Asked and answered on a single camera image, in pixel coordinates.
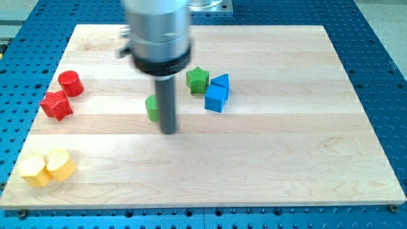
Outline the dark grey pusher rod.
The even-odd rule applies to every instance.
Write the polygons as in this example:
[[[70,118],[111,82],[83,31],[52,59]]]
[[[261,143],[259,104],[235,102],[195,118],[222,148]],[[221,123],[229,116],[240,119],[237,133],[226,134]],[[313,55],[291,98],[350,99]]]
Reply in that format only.
[[[174,87],[173,76],[155,78],[158,121],[164,134],[174,134],[177,129]]]

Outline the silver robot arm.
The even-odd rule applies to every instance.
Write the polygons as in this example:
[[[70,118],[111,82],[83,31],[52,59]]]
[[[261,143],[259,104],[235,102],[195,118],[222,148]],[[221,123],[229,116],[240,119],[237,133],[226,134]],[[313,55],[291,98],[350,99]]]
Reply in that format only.
[[[135,67],[154,78],[158,122],[164,134],[177,130],[174,76],[190,61],[188,0],[123,0],[130,26],[128,49]]]

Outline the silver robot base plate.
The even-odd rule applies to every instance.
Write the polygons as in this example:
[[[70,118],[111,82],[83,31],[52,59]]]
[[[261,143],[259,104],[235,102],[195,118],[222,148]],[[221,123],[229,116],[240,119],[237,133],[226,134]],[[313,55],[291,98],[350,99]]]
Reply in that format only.
[[[189,12],[193,15],[231,15],[232,0],[190,0]]]

